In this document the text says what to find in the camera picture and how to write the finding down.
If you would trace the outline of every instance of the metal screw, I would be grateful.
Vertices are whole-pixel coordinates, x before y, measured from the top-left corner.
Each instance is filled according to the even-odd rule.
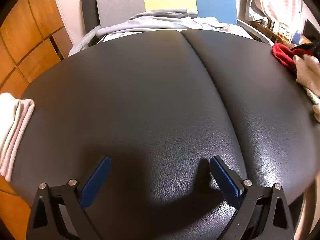
[[[41,183],[41,184],[39,185],[39,189],[44,189],[44,188],[45,188],[45,186],[46,186],[46,184],[45,184],[45,183]]]
[[[77,181],[75,179],[71,179],[68,182],[69,186],[74,186],[75,184],[77,184]]]
[[[251,187],[252,186],[252,181],[249,179],[245,179],[243,182],[246,186]]]
[[[281,185],[279,183],[276,183],[275,184],[275,188],[281,190],[282,187],[281,187]]]

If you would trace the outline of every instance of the gray fabric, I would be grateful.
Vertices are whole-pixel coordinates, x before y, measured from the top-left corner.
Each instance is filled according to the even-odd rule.
[[[258,21],[263,19],[264,17],[265,15],[257,8],[254,0],[247,0],[244,18],[247,21]]]
[[[166,13],[166,17],[153,16],[157,14]],[[176,18],[177,14],[181,13],[184,18]],[[186,17],[189,14],[187,9],[167,9],[167,10],[152,10],[143,14],[135,15],[124,23],[113,25],[106,28],[101,28],[97,32],[98,37],[102,37],[111,33],[123,33],[123,32],[147,32],[154,31],[155,29],[171,29],[171,30],[185,30],[185,29],[203,29],[214,30],[213,27],[221,27],[221,23],[214,17],[207,18],[194,18]]]
[[[190,17],[191,19],[194,19],[198,17],[198,11],[188,11],[187,8],[158,9],[136,14],[135,16],[132,16],[129,20],[133,20],[142,16],[158,16],[169,18]]]
[[[127,21],[132,15],[146,11],[144,0],[97,0],[102,28]]]
[[[154,29],[203,29],[213,30],[212,26],[198,23],[196,20],[186,17],[183,19],[144,16],[129,20],[125,23],[113,25],[98,30],[97,36],[102,37],[105,34],[121,33],[121,32],[143,32],[154,31]]]
[[[101,28],[100,25],[93,28],[91,31],[89,31],[81,40],[79,44],[76,44],[73,46],[69,52],[69,57],[73,54],[76,54],[77,52],[85,49],[89,42],[92,40],[92,38],[97,34],[97,31]]]

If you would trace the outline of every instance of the leather texture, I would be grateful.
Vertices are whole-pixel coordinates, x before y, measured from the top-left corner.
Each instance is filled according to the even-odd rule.
[[[216,239],[233,215],[209,173],[220,155],[289,201],[319,170],[319,125],[270,47],[228,33],[154,31],[102,42],[36,78],[11,185],[111,171],[87,213],[105,239]]]
[[[230,33],[182,34],[222,98],[248,177],[265,187],[280,183],[288,203],[293,202],[320,166],[320,125],[305,90],[267,44]]]

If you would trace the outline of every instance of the white towel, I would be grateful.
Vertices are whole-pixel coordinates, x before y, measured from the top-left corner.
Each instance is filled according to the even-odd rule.
[[[35,103],[31,99],[21,100],[21,104],[23,105],[23,112],[20,116],[15,135],[12,138],[10,147],[0,168],[1,175],[4,176],[5,180],[8,182],[11,181],[13,164],[20,141],[35,108]]]
[[[19,99],[9,93],[0,94],[0,164],[17,127],[20,111]]]

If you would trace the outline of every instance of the beige cloth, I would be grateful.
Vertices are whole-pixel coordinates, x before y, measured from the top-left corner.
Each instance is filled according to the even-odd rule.
[[[293,62],[297,67],[296,82],[306,90],[313,103],[314,117],[320,122],[320,63],[316,57],[308,54],[303,55],[303,58],[293,56]]]
[[[316,57],[303,55],[303,59],[295,55],[293,62],[297,67],[297,82],[320,96],[320,63]]]
[[[320,104],[313,105],[313,111],[315,112],[314,116],[317,119],[318,122],[320,122]]]
[[[10,93],[0,94],[0,174],[11,180],[13,164],[23,133],[33,113],[31,99],[15,99]]]

